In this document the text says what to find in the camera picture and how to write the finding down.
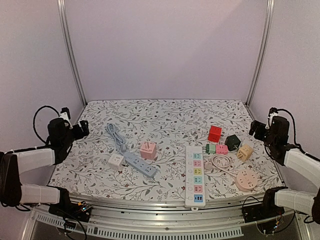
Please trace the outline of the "beige cube adapter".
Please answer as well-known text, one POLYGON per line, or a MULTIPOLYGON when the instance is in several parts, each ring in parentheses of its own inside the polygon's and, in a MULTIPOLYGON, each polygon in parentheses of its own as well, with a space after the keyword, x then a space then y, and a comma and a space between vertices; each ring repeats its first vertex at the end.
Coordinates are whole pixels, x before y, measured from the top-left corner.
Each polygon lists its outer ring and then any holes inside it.
POLYGON ((253 148, 248 144, 244 144, 242 147, 238 149, 236 156, 242 162, 245 162, 251 157, 252 153, 253 153, 253 148))

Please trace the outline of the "dark green cube socket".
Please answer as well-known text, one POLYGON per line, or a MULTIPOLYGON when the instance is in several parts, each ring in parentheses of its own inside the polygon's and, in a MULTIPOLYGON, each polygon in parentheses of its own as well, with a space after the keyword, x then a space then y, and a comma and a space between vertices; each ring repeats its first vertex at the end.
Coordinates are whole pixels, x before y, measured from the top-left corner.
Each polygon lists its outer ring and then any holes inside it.
POLYGON ((241 144, 240 139, 235 135, 229 135, 226 139, 224 144, 227 146, 229 152, 233 152, 239 149, 241 144))

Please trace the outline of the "pink plug adapter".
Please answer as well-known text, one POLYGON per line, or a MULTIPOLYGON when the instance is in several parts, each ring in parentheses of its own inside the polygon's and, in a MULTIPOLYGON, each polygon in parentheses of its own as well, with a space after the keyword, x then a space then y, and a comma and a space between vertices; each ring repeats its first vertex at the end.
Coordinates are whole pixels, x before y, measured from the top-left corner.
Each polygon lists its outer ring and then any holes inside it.
POLYGON ((217 144, 215 147, 215 153, 216 154, 223 154, 227 155, 228 154, 228 146, 224 144, 217 144))

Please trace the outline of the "red cube socket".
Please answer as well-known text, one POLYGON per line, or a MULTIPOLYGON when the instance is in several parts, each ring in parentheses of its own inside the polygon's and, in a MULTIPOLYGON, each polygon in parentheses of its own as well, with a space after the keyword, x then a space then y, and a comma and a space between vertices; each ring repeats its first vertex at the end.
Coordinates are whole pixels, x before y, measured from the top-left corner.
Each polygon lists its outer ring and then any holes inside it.
POLYGON ((207 140, 210 142, 218 143, 222 134, 222 128, 212 125, 208 132, 207 140))

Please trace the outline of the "round pink socket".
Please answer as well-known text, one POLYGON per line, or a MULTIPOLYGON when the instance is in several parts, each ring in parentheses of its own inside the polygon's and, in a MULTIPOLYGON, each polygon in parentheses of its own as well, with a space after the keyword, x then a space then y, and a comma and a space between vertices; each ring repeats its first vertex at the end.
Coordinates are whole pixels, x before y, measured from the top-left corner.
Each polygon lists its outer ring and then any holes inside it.
POLYGON ((257 175, 251 170, 241 170, 235 177, 236 186, 243 192, 252 191, 258 184, 257 175))

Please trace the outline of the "white cube adapter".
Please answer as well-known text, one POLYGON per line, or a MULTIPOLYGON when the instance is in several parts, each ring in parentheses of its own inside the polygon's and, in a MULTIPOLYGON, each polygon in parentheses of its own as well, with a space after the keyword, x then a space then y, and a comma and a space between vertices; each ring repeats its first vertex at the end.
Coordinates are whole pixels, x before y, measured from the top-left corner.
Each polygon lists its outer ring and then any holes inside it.
POLYGON ((123 155, 114 153, 108 159, 107 164, 112 170, 122 171, 125 165, 124 162, 125 158, 123 155))

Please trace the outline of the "green cube adapter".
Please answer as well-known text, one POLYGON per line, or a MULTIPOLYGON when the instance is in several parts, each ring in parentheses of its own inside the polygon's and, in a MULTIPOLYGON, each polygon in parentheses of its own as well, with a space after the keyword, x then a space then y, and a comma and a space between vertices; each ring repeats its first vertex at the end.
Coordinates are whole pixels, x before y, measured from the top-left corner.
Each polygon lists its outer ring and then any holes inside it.
POLYGON ((215 154, 216 153, 216 145, 215 144, 206 144, 205 146, 206 154, 215 154))

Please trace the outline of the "blue power strip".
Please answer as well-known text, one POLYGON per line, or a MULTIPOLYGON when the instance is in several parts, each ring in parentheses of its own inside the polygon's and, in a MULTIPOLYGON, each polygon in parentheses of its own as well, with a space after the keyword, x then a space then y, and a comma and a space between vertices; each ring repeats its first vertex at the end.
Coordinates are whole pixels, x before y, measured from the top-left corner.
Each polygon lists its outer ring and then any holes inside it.
POLYGON ((128 165, 138 170, 144 176, 148 178, 153 178, 155 176, 157 172, 156 168, 146 163, 140 157, 129 152, 125 152, 123 156, 128 165))

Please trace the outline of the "pink cube adapter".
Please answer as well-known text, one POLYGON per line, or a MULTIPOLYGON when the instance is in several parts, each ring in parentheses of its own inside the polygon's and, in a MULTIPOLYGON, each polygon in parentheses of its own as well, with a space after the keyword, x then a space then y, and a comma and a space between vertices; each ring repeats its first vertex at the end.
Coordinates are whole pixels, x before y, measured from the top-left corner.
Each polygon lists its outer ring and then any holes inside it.
POLYGON ((153 160, 157 153, 157 144, 155 142, 145 141, 140 147, 140 156, 143 159, 153 160))

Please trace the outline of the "white long power strip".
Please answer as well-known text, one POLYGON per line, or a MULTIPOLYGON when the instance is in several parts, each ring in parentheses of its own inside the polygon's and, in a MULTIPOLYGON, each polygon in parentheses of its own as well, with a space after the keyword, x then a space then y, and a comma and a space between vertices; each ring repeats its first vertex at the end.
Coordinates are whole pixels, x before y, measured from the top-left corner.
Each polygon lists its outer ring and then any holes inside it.
POLYGON ((206 206, 203 148, 196 143, 196 136, 188 134, 185 146, 185 198, 184 206, 197 211, 206 206))

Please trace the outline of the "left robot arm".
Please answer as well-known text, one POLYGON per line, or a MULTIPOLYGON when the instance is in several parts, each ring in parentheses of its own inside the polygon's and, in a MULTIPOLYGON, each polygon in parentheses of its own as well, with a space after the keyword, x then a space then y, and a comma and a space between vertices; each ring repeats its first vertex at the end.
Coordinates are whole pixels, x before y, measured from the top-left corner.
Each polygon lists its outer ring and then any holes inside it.
POLYGON ((62 187, 25 184, 21 182, 23 173, 42 167, 61 164, 70 154, 74 141, 87 137, 89 123, 81 120, 71 124, 71 115, 67 107, 57 113, 48 125, 48 137, 43 146, 10 150, 0 154, 0 203, 3 207, 12 207, 27 211, 29 205, 49 205, 49 213, 88 222, 92 207, 84 200, 73 203, 69 191, 62 187))

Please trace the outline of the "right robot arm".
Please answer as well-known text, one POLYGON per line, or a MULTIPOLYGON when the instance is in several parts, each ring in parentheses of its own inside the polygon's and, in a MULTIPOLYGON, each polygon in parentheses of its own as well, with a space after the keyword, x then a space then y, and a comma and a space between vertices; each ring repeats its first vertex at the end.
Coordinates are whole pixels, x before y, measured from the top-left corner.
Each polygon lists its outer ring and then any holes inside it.
POLYGON ((244 208, 247 220, 274 217, 287 208, 306 215, 306 224, 320 223, 320 159, 305 151, 296 136, 289 142, 289 130, 296 131, 292 113, 277 107, 269 109, 266 123, 250 125, 249 134, 280 167, 285 185, 267 189, 256 210, 244 208))

